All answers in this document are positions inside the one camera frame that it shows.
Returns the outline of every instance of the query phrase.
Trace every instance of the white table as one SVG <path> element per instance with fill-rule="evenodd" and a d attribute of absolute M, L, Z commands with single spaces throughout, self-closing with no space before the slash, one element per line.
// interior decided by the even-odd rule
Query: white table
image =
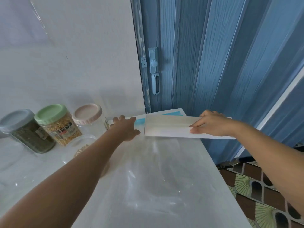
<path fill-rule="evenodd" d="M 182 109 L 174 109 L 161 111 L 152 114 L 166 114 L 180 112 L 185 115 Z M 145 115 L 137 116 L 135 128 L 141 131 L 140 136 L 144 136 Z M 36 155 L 27 150 L 18 150 L 8 154 L 9 150 L 3 150 L 0 139 L 0 160 L 5 157 L 10 163 L 0 161 L 0 216 L 8 210 L 16 201 L 30 191 L 34 186 L 39 184 L 43 179 L 52 174 L 58 168 L 63 166 L 61 157 L 64 148 L 57 145 L 48 153 Z M 201 211 L 205 218 L 204 224 L 200 227 L 248 227 L 250 224 L 245 217 L 243 211 L 239 207 L 237 201 L 229 191 L 225 181 L 217 170 L 203 143 L 199 139 L 178 139 L 182 149 L 187 149 L 195 155 L 198 155 L 202 165 L 202 178 L 206 183 L 204 196 L 200 199 L 201 204 L 197 211 Z M 123 150 L 119 147 L 110 159 L 110 169 L 108 173 L 99 181 L 92 197 L 85 206 L 82 213 L 74 223 L 73 227 L 103 227 L 104 214 L 107 203 L 114 205 L 109 200 L 106 193 L 111 185 L 113 175 L 118 167 Z M 168 218 L 159 217 L 157 215 L 142 216 L 140 214 L 131 213 L 124 214 L 120 218 L 124 221 L 124 227 L 135 227 L 132 221 L 138 224 L 138 221 L 145 222 L 145 227 L 163 227 L 168 223 Z M 185 215 L 185 220 L 192 219 L 191 216 Z"/>

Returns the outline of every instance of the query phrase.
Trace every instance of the white box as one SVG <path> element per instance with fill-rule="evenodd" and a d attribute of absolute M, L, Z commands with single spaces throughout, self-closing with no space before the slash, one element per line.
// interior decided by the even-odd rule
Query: white box
<path fill-rule="evenodd" d="M 173 115 L 146 115 L 145 136 L 176 137 L 176 138 L 212 138 L 235 139 L 230 136 L 213 136 L 210 134 L 192 134 L 191 127 L 194 122 L 202 117 L 181 117 Z"/>

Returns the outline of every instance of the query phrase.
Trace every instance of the left hand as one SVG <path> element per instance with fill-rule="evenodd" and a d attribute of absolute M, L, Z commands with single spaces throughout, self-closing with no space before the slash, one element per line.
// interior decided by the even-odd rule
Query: left hand
<path fill-rule="evenodd" d="M 123 141 L 131 141 L 136 135 L 140 134 L 139 130 L 134 129 L 135 117 L 126 119 L 124 115 L 120 115 L 119 119 L 117 117 L 113 118 L 113 123 L 110 125 L 109 131 L 119 134 Z"/>

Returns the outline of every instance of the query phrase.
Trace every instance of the white trim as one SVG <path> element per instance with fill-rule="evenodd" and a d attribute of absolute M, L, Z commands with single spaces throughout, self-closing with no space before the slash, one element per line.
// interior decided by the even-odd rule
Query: white trim
<path fill-rule="evenodd" d="M 298 82 L 304 77 L 304 67 L 298 72 L 297 76 L 293 79 L 293 81 L 289 84 L 289 86 L 286 88 L 284 93 L 280 96 L 278 101 L 275 103 L 275 105 L 271 108 L 271 110 L 268 112 L 268 114 L 264 117 L 264 119 L 260 122 L 260 124 L 257 126 L 258 130 L 261 130 L 265 124 L 268 122 L 268 120 L 273 116 L 273 114 L 277 111 L 277 109 L 280 107 L 280 105 L 285 101 L 287 96 L 290 94 L 290 92 L 294 89 L 294 87 L 298 84 Z M 242 146 L 242 148 L 239 150 L 239 152 L 234 156 L 234 158 L 237 158 L 243 153 L 245 150 L 245 147 Z"/>

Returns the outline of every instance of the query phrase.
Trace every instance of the label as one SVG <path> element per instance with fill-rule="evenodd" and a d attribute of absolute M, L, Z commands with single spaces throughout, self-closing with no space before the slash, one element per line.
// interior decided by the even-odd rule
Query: label
<path fill-rule="evenodd" d="M 72 122 L 69 122 L 66 126 L 60 128 L 59 130 L 55 130 L 52 134 L 58 139 L 66 139 L 71 137 L 77 132 L 77 126 Z"/>
<path fill-rule="evenodd" d="M 36 130 L 35 132 L 36 132 L 36 134 L 38 134 L 39 137 L 40 137 L 41 139 L 43 139 L 43 140 L 47 139 L 47 137 L 48 137 L 48 133 L 45 132 L 45 130 L 42 129 L 42 127 L 39 127 L 38 130 Z"/>

